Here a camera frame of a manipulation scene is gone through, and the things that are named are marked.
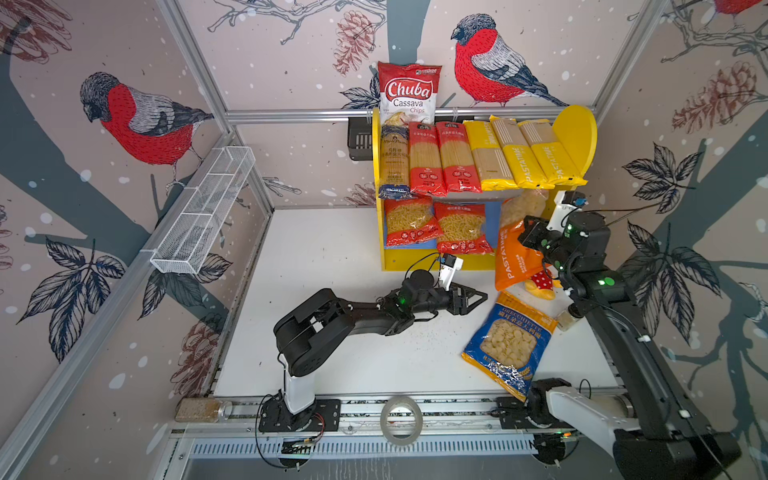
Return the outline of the small spice jar black lid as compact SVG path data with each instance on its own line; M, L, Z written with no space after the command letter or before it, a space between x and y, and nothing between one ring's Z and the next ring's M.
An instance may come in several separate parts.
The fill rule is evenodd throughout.
M560 330L567 331L582 318L578 307L571 304L556 317L556 322Z

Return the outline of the yellow spaghetti pack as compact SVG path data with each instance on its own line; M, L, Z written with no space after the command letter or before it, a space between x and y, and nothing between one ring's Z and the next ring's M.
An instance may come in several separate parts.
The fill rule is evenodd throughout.
M488 121L465 120L465 127L475 167L484 192L518 187L510 167Z

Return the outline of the blue gold spaghetti pack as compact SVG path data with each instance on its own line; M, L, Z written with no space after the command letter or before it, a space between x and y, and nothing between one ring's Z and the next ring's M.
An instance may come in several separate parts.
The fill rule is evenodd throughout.
M404 114L385 121L380 154L379 197L385 200L410 198L409 121Z

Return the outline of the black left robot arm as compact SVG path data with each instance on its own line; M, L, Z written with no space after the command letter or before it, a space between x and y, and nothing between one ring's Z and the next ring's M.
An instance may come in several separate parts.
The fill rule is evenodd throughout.
M452 276L448 267L438 278L418 269L374 302L353 302L324 288L286 314L273 328L284 372L282 406L293 416L312 411L314 373L347 337L398 335L442 312L466 316L488 299L487 293L456 283Z

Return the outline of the red spaghetti pack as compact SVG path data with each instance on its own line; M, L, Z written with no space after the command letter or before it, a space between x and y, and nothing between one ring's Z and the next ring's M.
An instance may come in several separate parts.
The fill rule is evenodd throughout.
M447 191L481 193L465 126L455 122L438 122L436 130Z
M416 195L447 195L437 131L432 124L409 123L409 186Z

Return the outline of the black wall-mounted basket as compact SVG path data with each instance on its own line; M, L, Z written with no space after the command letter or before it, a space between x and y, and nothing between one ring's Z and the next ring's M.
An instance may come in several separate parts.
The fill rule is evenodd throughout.
M352 161L373 160L372 120L349 118L347 123L347 149Z

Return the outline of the orange Pastatime pasta bag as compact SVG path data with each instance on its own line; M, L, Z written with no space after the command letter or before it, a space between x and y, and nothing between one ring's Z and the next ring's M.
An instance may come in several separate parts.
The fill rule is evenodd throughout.
M522 245L526 216L539 217L549 194L545 190L523 190L501 205L498 246L495 254L495 288L503 291L529 280L543 270L542 255Z

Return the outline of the yellow Pastatime pack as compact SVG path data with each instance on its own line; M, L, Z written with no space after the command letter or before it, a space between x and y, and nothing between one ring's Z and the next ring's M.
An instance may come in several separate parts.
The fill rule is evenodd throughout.
M517 121L491 116L490 123L518 187L553 189L554 185L544 174Z
M523 121L519 128L551 184L576 187L587 184L548 120Z

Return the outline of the red fusilli bag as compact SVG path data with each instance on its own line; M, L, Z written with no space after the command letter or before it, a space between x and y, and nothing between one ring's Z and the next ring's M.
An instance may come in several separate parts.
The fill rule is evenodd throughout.
M385 200L384 213L387 247L425 243L444 234L430 197Z
M434 204L435 218L442 234L437 238L437 250L451 255L492 254L486 232L485 205L452 204L437 202Z

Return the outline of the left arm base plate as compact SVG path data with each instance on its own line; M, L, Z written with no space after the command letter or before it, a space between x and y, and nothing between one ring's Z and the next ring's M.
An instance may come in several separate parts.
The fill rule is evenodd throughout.
M292 414L281 397L266 397L257 428L260 433L336 432L340 416L339 399L316 399L307 409Z

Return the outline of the clear tape roll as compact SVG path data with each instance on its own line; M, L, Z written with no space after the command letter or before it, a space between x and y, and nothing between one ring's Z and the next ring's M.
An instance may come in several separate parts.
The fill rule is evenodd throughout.
M408 396L394 396L386 401L379 417L383 437L392 445L406 447L414 444L424 428L421 408Z

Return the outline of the blue macaroni pasta bag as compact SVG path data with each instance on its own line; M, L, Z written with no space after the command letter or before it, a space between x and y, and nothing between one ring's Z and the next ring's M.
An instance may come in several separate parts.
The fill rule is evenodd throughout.
M502 292L461 357L514 398L526 402L556 327L554 319Z

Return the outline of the yellow shelf pink blue boards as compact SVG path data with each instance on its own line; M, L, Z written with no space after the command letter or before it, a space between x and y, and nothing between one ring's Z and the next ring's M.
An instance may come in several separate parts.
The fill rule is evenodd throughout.
M381 119L379 109L373 109L369 114L372 118L372 150L374 167L374 186L379 187L379 164L381 142ZM574 160L576 166L584 175L591 166L597 147L597 123L592 111L583 106L567 107L564 113L560 113L554 120L554 133L563 144L568 154ZM480 201L486 202L486 214L489 230L489 241L494 243L498 235L498 221L501 201L491 201L486 195ZM428 253L436 252L436 243L421 243L405 247L386 246L386 219L384 212L384 200L376 198L376 212L379 230L379 247L381 267L383 271L404 272L411 264ZM463 259L463 269L471 271L493 270L495 265L493 254L460 255Z

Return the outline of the red Chuba cassava chips bag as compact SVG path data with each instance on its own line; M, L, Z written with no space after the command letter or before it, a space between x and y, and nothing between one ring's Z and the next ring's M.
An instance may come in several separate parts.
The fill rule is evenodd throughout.
M380 119L434 122L441 66L378 63Z

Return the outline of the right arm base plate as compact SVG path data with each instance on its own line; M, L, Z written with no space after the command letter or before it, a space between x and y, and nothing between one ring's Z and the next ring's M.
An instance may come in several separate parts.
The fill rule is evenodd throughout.
M557 420L549 414L531 409L526 403L511 396L502 396L495 399L496 405L489 411L489 415L500 422L505 430L556 430L574 431L570 424Z

